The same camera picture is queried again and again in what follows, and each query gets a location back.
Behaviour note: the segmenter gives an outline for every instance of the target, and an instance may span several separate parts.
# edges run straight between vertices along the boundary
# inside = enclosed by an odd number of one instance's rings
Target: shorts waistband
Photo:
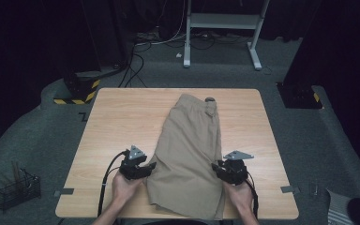
[[[205,101],[200,100],[189,94],[182,94],[177,103],[191,104],[205,111],[207,114],[214,116],[217,113],[217,103],[214,98],[207,97]]]

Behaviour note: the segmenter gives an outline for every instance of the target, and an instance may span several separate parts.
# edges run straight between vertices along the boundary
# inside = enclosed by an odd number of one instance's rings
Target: khaki shorts
[[[211,163],[222,159],[217,103],[183,94],[165,120],[146,180],[151,204],[191,218],[222,219],[224,190]]]

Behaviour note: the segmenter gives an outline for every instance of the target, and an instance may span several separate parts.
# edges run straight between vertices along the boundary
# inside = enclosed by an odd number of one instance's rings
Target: wooden table
[[[146,153],[148,162],[154,155],[169,110],[183,93],[202,100],[206,97],[216,100],[223,156],[235,149],[255,156],[245,163],[259,195],[259,218],[297,218],[293,194],[282,193],[280,189],[289,185],[288,177],[262,98],[253,89],[100,89],[64,186],[74,188],[73,194],[61,195],[56,215],[95,218],[101,181],[113,157],[134,144]],[[122,159],[117,159],[112,167],[119,166]],[[114,174],[112,172],[108,179],[103,208],[112,198]],[[141,185],[120,218],[184,217],[158,211],[154,205],[149,205],[146,187]],[[238,218],[228,201],[224,218]]]

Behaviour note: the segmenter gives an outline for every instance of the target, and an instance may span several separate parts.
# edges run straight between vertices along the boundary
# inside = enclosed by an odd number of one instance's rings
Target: yellow and black hazard tape
[[[316,102],[320,102],[320,97],[318,97],[317,93],[314,92],[314,99]]]
[[[83,104],[89,104],[93,97],[96,94],[96,90],[98,89],[98,84],[100,83],[100,80],[97,80],[92,83],[90,93],[86,96],[85,99],[80,98],[54,98],[54,103],[59,105],[66,105],[66,104],[76,104],[76,105],[83,105]]]

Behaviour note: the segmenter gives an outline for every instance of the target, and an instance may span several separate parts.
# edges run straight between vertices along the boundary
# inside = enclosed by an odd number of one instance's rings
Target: belt loop
[[[214,117],[216,115],[216,101],[212,97],[207,97],[205,99],[206,107],[205,112],[211,117]]]

